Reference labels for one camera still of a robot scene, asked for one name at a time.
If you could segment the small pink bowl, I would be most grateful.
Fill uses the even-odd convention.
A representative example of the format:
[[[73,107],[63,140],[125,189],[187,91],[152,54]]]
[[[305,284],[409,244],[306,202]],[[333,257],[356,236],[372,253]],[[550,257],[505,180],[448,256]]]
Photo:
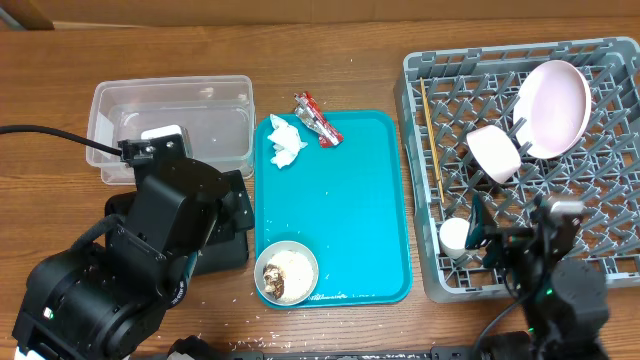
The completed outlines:
[[[521,158],[507,134],[487,125],[467,134],[469,150],[481,169],[493,181],[503,184],[521,166]]]

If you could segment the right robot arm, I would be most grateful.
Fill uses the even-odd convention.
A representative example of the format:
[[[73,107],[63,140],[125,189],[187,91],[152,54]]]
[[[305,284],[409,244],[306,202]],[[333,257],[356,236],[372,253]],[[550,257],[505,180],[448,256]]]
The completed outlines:
[[[568,254],[581,228],[585,205],[572,197],[534,200],[528,227],[501,227],[474,196],[465,247],[484,249],[482,264],[502,271],[522,309],[526,331],[494,335],[485,328],[472,359],[605,359],[599,333],[609,319],[606,277]]]

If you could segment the white paper cup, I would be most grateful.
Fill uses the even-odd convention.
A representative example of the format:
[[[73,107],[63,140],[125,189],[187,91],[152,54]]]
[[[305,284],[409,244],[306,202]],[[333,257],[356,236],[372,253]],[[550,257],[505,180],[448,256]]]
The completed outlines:
[[[458,259],[466,253],[466,239],[470,223],[463,218],[450,218],[439,229],[441,250],[450,258]]]

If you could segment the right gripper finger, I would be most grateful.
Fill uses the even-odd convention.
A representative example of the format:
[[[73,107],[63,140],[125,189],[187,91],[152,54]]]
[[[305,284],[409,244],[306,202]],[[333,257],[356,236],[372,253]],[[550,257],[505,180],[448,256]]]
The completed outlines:
[[[476,250],[486,247],[493,238],[496,222],[479,194],[473,196],[468,222],[465,249]]]
[[[534,209],[532,211],[533,223],[545,223],[549,216],[549,202],[546,195],[538,194],[534,198]]]

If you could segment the large pink plate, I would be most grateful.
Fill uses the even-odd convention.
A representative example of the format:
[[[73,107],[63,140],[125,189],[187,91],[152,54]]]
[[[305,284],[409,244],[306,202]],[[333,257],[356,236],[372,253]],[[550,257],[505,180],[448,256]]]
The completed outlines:
[[[513,109],[525,123],[516,131],[519,144],[539,159],[558,157],[571,149],[586,131],[591,116],[591,91],[578,68],[562,60],[537,66],[525,78]]]

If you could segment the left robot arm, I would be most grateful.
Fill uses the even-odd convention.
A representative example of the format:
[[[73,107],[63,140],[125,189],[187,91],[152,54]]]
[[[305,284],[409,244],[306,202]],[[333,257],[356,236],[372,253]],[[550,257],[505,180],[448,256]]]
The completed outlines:
[[[42,359],[123,359],[160,327],[191,278],[247,261],[255,220],[238,170],[188,156],[183,140],[123,140],[136,189],[26,281],[12,336]]]

